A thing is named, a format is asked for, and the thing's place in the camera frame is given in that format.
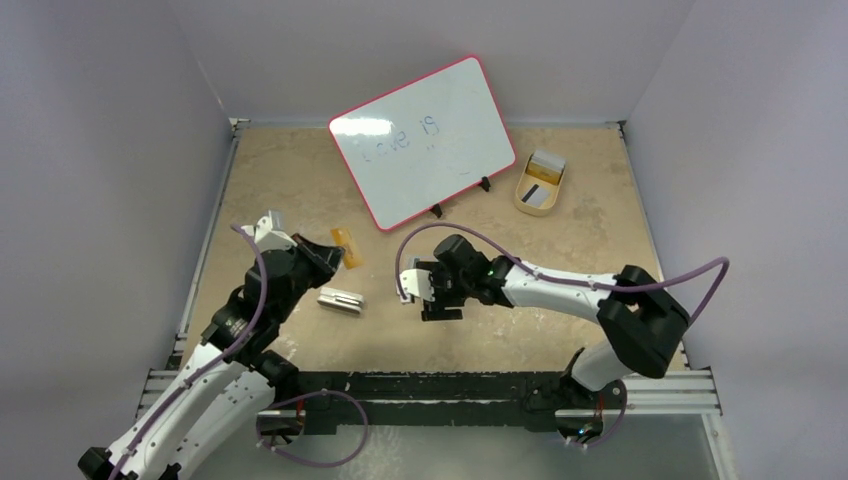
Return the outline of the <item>stack of grey cards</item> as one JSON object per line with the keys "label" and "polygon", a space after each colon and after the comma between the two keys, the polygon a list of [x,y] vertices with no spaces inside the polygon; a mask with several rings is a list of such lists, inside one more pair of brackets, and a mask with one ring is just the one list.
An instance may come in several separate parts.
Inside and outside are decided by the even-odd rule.
{"label": "stack of grey cards", "polygon": [[546,150],[535,150],[528,159],[525,173],[549,184],[561,182],[566,167],[566,159]]}

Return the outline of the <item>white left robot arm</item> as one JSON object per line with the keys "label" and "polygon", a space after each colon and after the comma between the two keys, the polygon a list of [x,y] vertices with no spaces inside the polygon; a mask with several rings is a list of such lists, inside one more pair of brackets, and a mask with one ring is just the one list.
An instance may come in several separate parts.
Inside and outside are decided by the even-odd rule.
{"label": "white left robot arm", "polygon": [[335,275],[344,250],[298,234],[242,235],[255,255],[243,283],[147,412],[109,446],[81,456],[85,478],[188,479],[250,416],[297,399],[297,368],[268,348],[300,299]]}

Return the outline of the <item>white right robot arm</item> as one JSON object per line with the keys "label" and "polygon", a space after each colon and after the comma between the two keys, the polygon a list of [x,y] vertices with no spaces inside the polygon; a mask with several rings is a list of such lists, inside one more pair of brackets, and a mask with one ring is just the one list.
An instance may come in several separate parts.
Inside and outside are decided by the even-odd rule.
{"label": "white right robot arm", "polygon": [[597,344],[579,350],[561,381],[564,399],[584,407],[608,384],[631,373],[665,376],[692,319],[644,269],[626,265],[613,274],[543,268],[502,254],[492,259],[463,236],[440,242],[431,261],[418,260],[398,275],[398,290],[422,300],[425,321],[462,316],[467,299],[505,308],[538,308],[598,325]]}

